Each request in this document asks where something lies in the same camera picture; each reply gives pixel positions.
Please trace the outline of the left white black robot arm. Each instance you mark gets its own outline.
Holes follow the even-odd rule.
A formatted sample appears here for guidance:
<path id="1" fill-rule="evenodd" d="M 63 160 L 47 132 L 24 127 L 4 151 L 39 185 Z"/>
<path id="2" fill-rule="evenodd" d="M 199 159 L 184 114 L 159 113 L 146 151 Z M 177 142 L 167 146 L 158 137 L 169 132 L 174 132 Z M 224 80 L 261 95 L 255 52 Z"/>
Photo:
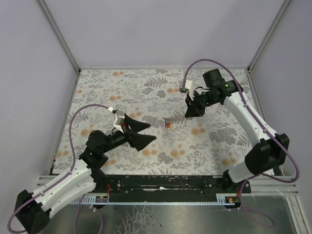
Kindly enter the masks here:
<path id="1" fill-rule="evenodd" d="M 39 233 L 64 206 L 88 192 L 106 187 L 107 176 L 101 170 L 108 160 L 106 152 L 124 143 L 141 151 L 156 140 L 156 136 L 140 133 L 150 124 L 134 120 L 120 110 L 112 110 L 112 113 L 115 121 L 109 135 L 100 130 L 92 131 L 85 150 L 79 157 L 74 157 L 66 171 L 32 192 L 23 190 L 19 193 L 13 216 L 24 232 Z"/>

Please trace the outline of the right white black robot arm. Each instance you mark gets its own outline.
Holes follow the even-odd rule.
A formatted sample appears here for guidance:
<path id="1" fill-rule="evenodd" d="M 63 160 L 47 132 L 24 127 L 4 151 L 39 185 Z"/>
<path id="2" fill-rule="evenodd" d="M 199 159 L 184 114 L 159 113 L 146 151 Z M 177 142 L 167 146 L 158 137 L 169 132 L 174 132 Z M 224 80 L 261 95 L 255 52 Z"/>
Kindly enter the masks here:
<path id="1" fill-rule="evenodd" d="M 187 94 L 185 117 L 201 117 L 207 107 L 221 104 L 236 118 L 252 145 L 242 163 L 224 172 L 226 183 L 238 184 L 284 164 L 290 142 L 288 136 L 278 134 L 265 122 L 250 105 L 238 82 L 226 81 L 218 69 L 206 72 L 203 78 L 207 90 L 202 93 L 186 78 L 179 85 L 180 92 Z"/>

